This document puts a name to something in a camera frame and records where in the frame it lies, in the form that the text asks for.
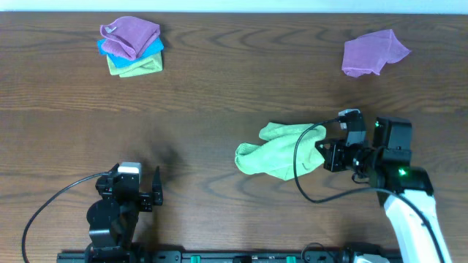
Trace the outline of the light green microfiber cloth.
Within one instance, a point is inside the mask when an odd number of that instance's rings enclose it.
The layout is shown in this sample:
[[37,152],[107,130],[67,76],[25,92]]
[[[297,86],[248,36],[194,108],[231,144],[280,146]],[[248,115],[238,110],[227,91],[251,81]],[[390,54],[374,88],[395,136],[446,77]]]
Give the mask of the light green microfiber cloth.
[[284,125],[268,123],[259,132],[265,142],[254,145],[244,142],[235,151],[235,164],[247,175],[266,173],[282,180],[294,178],[293,172],[302,176],[324,163],[315,143],[326,136],[326,128],[317,126],[304,137],[301,134],[308,124]]

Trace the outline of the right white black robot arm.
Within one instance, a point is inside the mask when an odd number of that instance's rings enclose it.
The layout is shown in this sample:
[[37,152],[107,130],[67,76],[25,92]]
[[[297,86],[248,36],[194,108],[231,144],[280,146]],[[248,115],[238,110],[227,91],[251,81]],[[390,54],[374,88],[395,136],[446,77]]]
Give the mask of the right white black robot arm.
[[350,170],[368,179],[368,190],[377,193],[393,227],[403,262],[450,262],[429,174],[411,165],[411,122],[378,117],[374,138],[367,142],[361,113],[346,113],[338,121],[346,137],[315,144],[325,160],[324,168],[331,172]]

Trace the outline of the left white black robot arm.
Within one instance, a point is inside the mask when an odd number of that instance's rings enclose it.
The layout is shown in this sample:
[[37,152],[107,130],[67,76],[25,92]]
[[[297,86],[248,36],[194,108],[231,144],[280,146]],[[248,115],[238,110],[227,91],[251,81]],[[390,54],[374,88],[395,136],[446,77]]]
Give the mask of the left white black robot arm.
[[95,187],[101,200],[86,214],[90,247],[86,262],[151,262],[152,256],[132,242],[139,214],[150,213],[163,204],[159,168],[155,169],[151,191],[140,191],[142,166],[137,162],[116,164],[103,173]]

